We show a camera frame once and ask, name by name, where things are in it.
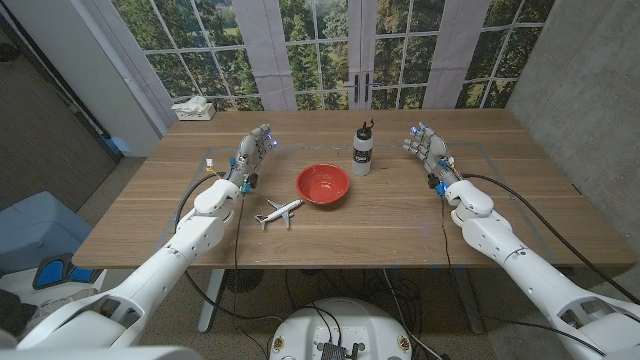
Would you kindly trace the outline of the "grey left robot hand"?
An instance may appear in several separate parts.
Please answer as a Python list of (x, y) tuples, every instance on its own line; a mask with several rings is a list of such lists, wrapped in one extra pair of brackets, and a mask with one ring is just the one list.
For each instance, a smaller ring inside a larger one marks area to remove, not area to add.
[(243, 187), (251, 176), (258, 173), (266, 154), (277, 144), (278, 142), (272, 138), (269, 124), (262, 124), (253, 129), (242, 138), (224, 179)]

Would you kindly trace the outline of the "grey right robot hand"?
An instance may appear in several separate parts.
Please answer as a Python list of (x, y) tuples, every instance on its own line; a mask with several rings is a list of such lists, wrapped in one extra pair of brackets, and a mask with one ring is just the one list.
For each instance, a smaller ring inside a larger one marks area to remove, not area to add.
[(443, 196), (449, 186), (462, 179), (455, 169), (455, 159), (446, 142), (422, 122), (410, 129), (409, 136), (409, 139), (404, 140), (403, 149), (414, 154), (423, 163), (429, 188)]

